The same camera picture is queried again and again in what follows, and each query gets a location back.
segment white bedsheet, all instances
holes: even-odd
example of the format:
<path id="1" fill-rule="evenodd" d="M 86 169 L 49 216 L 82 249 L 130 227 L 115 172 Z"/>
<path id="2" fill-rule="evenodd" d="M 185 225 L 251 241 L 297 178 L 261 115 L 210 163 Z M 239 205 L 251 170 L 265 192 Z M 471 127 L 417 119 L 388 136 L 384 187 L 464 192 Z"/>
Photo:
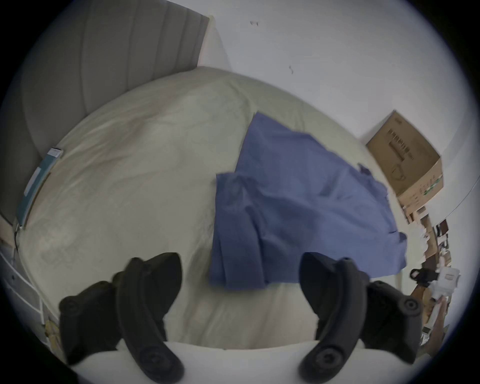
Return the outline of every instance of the white bedsheet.
<path id="1" fill-rule="evenodd" d="M 178 252 L 184 280 L 166 318 L 169 340 L 240 349 L 312 340 L 317 319 L 298 284 L 228 292 L 207 281 L 215 174 L 235 168 L 258 110 L 311 133 L 387 185 L 355 137 L 274 87 L 209 68 L 154 81 L 97 110 L 59 143 L 63 158 L 19 237 L 24 266 L 50 310 L 58 314 L 63 297 L 111 280 L 132 257 Z M 420 255 L 409 242 L 408 262 Z M 383 280 L 405 290 L 404 278 Z"/>

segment gray headboard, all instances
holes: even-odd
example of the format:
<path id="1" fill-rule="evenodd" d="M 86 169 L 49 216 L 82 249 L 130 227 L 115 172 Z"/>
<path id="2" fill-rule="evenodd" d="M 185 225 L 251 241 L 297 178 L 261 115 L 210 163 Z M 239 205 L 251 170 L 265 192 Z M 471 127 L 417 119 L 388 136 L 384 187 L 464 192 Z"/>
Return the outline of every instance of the gray headboard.
<path id="1" fill-rule="evenodd" d="M 0 107 L 0 212 L 11 223 L 45 156 L 85 116 L 197 66 L 209 19 L 163 0 L 76 0 L 48 27 Z"/>

